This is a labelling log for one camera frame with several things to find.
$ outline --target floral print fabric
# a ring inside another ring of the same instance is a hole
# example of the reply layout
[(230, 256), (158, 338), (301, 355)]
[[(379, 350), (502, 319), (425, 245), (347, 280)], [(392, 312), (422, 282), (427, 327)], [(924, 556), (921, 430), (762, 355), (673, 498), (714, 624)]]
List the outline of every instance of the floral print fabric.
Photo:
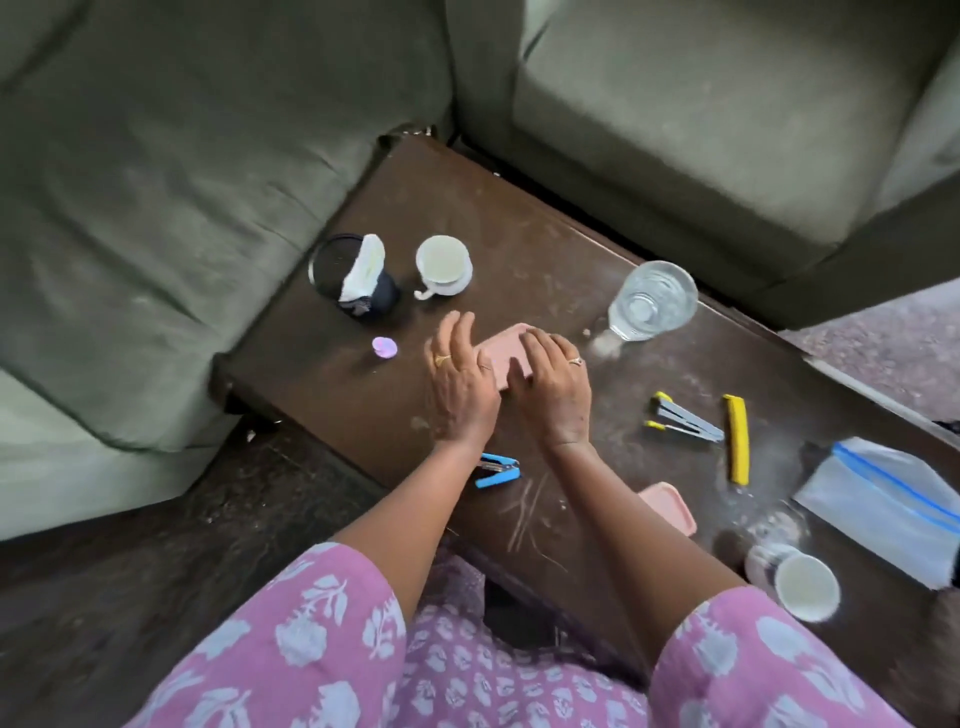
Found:
[(751, 587), (701, 605), (647, 698), (572, 656), (495, 640), (462, 605), (408, 626), (376, 567), (308, 549), (156, 688), (133, 728), (625, 728), (905, 725)]

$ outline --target blue stapler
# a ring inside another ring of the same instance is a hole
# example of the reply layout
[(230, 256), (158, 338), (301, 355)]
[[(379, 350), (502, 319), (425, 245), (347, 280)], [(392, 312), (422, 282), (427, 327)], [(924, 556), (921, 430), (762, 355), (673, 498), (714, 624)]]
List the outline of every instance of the blue stapler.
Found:
[(520, 464), (512, 457), (503, 457), (502, 455), (491, 455), (484, 452), (477, 463), (477, 468), (485, 471), (493, 471), (493, 475), (482, 477), (477, 480), (477, 488), (490, 488), (492, 485), (508, 483), (520, 477)]

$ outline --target pink plastic lid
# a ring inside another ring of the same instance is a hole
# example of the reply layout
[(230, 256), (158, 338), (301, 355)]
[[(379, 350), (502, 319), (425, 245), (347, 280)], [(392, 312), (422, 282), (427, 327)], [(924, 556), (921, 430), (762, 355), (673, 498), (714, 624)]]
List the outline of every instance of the pink plastic lid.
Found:
[(669, 483), (655, 483), (637, 495), (685, 536), (697, 532), (697, 522), (693, 520), (690, 509), (677, 489)]

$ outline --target plastic bag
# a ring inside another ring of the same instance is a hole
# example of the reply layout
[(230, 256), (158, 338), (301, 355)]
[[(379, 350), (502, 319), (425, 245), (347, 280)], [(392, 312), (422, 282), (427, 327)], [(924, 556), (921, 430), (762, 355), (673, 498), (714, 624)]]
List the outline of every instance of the plastic bag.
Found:
[(853, 437), (794, 500), (930, 589), (949, 586), (960, 495), (920, 458)]

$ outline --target forearm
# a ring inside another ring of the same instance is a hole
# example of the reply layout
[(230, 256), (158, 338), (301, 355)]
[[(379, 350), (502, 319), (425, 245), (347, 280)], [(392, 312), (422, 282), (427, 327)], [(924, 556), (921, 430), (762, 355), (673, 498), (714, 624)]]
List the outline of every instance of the forearm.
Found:
[(592, 446), (552, 449), (547, 459), (600, 545), (650, 665), (690, 612), (743, 585), (638, 498)]
[(409, 622), (450, 514), (480, 459), (472, 445), (441, 443), (370, 511), (333, 537), (369, 558)]

